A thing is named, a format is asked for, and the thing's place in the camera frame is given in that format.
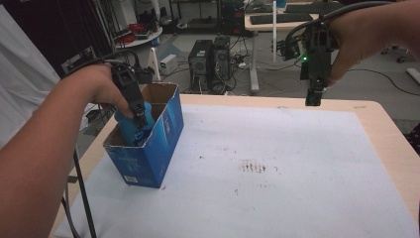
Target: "floor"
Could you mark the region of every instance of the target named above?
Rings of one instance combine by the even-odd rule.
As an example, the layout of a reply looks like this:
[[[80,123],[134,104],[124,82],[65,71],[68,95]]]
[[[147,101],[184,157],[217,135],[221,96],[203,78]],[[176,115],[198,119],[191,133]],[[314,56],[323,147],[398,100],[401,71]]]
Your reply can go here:
[[[178,83],[180,91],[189,87],[189,70],[187,58],[196,40],[214,40],[215,35],[161,35],[157,46],[158,60],[170,54],[177,55],[179,69],[176,73],[164,77],[163,81]],[[229,95],[232,96],[272,96],[293,97],[306,96],[307,81],[299,80],[300,67],[293,65],[293,61],[282,61],[281,57],[272,61],[270,51],[271,34],[260,33],[257,41],[257,66],[259,68],[260,91],[251,94],[250,76],[248,72],[249,59],[245,58],[245,65],[238,69],[234,76],[236,87]],[[277,38],[284,39],[285,34],[278,33]],[[231,56],[244,56],[252,51],[253,39],[231,38]],[[148,63],[150,47],[145,44],[131,50],[137,52],[141,65]],[[380,103],[389,116],[394,120],[402,133],[408,133],[420,121],[420,85],[406,73],[408,67],[420,70],[420,64],[409,55],[406,62],[398,63],[396,59],[404,54],[404,49],[390,50],[387,55],[377,54],[354,66],[335,86],[329,88],[323,98],[346,100],[372,100]],[[90,125],[80,131],[78,138],[79,155],[83,155],[94,140],[92,126],[100,129],[100,123]]]

